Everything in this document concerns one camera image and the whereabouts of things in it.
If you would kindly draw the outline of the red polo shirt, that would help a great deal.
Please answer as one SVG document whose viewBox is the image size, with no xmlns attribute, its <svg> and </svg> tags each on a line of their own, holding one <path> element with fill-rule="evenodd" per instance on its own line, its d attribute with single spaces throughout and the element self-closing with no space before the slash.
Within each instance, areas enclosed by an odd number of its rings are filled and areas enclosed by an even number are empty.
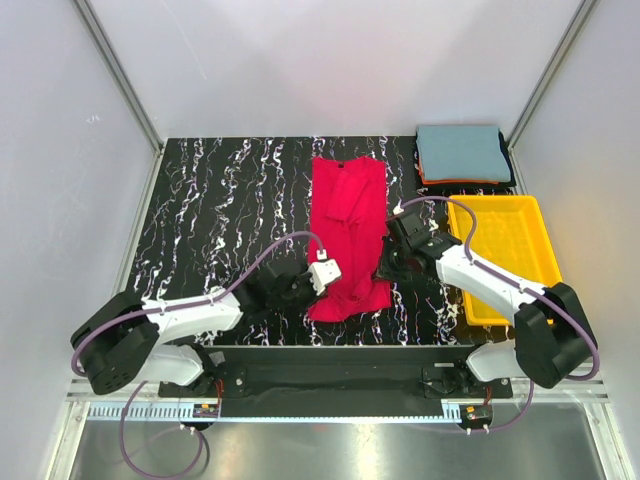
<svg viewBox="0 0 640 480">
<path fill-rule="evenodd" d="M 386 218 L 383 162 L 369 157 L 313 159 L 310 227 L 337 262 L 341 278 L 309 309 L 312 321 L 343 322 L 391 305 L 390 283 L 374 278 L 387 235 Z"/>
</svg>

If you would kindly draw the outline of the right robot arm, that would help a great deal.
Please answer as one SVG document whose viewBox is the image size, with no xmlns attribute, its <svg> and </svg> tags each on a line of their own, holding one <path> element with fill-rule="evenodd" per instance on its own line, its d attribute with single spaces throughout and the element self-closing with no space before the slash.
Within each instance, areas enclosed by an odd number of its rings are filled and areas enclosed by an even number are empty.
<svg viewBox="0 0 640 480">
<path fill-rule="evenodd" d="M 475 381 L 523 377 L 551 389 L 598 373 L 597 342 L 570 286 L 546 287 L 519 277 L 477 255 L 468 241 L 430 230 L 412 212 L 391 216 L 386 227 L 378 278 L 433 277 L 481 300 L 514 329 L 513 340 L 484 344 L 463 360 L 462 370 Z"/>
</svg>

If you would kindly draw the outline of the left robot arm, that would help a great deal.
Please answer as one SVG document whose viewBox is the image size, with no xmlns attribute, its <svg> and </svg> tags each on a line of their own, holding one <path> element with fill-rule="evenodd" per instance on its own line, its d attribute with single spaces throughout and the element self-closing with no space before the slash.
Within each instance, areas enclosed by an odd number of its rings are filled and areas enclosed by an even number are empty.
<svg viewBox="0 0 640 480">
<path fill-rule="evenodd" d="M 120 292 L 72 334 L 72 369 L 97 395 L 143 380 L 194 388 L 215 368 L 185 338 L 230 331 L 270 312 L 305 311 L 340 276 L 332 260 L 284 259 L 252 268 L 230 288 L 209 295 L 143 302 Z"/>
</svg>

